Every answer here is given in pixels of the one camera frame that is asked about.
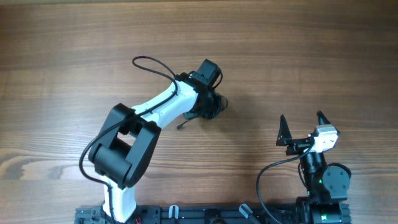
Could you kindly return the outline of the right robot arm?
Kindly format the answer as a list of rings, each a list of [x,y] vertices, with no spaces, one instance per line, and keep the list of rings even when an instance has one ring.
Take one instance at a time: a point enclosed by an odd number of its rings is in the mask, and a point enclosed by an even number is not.
[[[318,126],[306,138],[294,139],[285,116],[280,117],[276,145],[285,146],[288,156],[299,156],[300,178],[306,197],[296,200],[299,223],[351,223],[348,199],[351,171],[340,163],[327,163],[324,153],[335,147],[340,132],[321,112]]]

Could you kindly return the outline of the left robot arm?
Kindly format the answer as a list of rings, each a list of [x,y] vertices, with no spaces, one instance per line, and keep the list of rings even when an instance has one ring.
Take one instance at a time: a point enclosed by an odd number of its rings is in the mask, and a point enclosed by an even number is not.
[[[206,59],[199,69],[168,76],[170,86],[155,98],[137,106],[122,103],[109,112],[99,134],[81,157],[93,163],[99,178],[87,179],[104,185],[105,201],[93,210],[90,223],[126,223],[135,213],[135,185],[147,170],[161,130],[183,115],[213,119],[228,101],[215,89],[223,74]]]

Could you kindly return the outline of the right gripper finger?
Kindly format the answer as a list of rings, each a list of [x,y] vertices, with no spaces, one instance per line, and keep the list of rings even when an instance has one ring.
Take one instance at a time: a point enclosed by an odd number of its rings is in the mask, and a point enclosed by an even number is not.
[[[292,135],[285,116],[280,116],[279,132],[277,135],[276,146],[288,146],[293,144]]]
[[[317,118],[319,125],[328,125],[331,124],[330,121],[326,118],[322,111],[317,111]]]

